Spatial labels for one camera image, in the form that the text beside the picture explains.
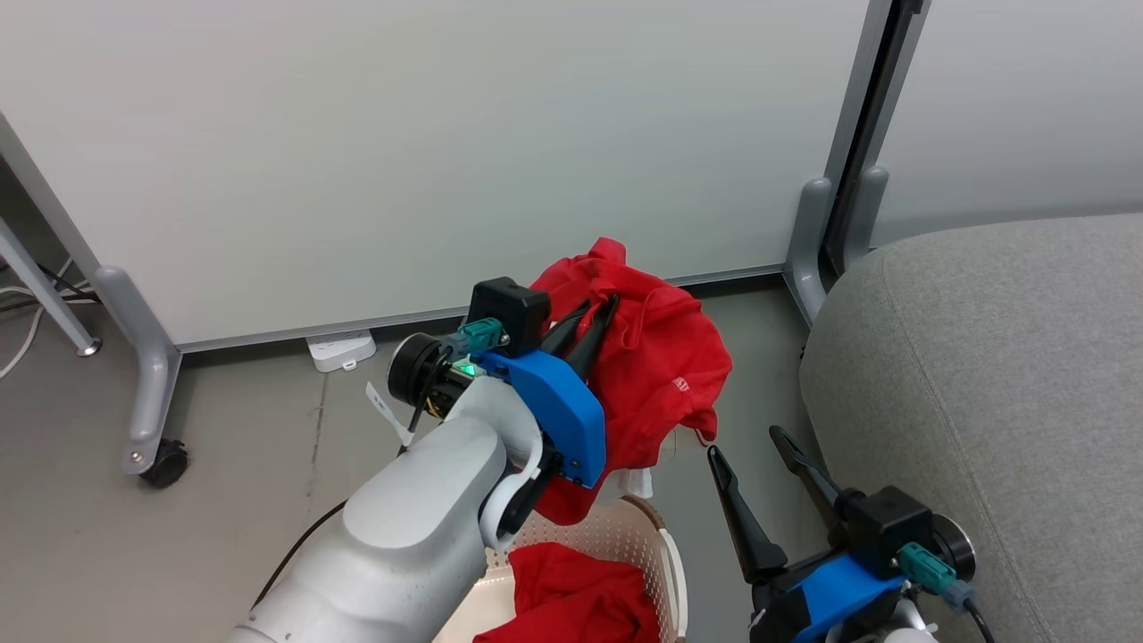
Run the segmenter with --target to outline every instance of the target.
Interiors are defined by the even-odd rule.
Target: laundry basket
[[[513,549],[559,542],[601,561],[630,563],[644,572],[644,589],[655,603],[661,643],[681,643],[687,633],[687,584],[682,561],[663,520],[644,500],[623,498],[592,507],[581,523],[559,527],[538,514],[525,523]],[[472,638],[515,617],[515,580],[507,554],[488,550],[488,572],[461,603],[433,643]]]

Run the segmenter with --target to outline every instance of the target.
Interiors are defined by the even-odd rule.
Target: white wall
[[[599,234],[782,263],[864,2],[9,0],[0,112],[176,344],[464,305]]]
[[[1143,5],[933,0],[878,164],[873,246],[1143,211]]]

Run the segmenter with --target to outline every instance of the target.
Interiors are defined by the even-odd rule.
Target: red cloth
[[[658,643],[639,568],[542,542],[507,555],[517,617],[472,643]]]
[[[678,425],[697,429],[706,441],[714,440],[718,419],[713,405],[732,363],[698,299],[626,265],[626,248],[606,236],[588,254],[555,262],[531,287],[551,296],[549,323],[591,299],[578,337],[586,332],[599,306],[613,292],[620,295],[618,310],[588,380],[607,423],[605,477],[615,469],[653,467],[660,445]],[[555,479],[536,511],[555,524],[578,523],[588,515],[602,481],[589,490]]]

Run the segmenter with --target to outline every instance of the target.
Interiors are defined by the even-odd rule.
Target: white tag
[[[377,411],[379,411],[381,415],[384,416],[386,420],[389,420],[389,424],[393,425],[393,429],[397,432],[397,437],[401,439],[401,444],[403,444],[405,447],[411,444],[413,434],[410,434],[409,431],[405,428],[405,425],[402,425],[400,420],[397,419],[397,416],[393,416],[393,411],[389,408],[387,404],[385,404],[385,401],[381,399],[381,394],[377,393],[377,389],[373,388],[373,383],[365,384],[365,395],[366,397],[369,399],[369,402],[371,402],[373,405],[377,408]]]

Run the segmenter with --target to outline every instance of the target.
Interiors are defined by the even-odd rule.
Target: gray fabric sofa
[[[895,484],[970,535],[998,641],[1143,640],[1143,215],[870,254],[830,291],[801,387],[839,484]]]

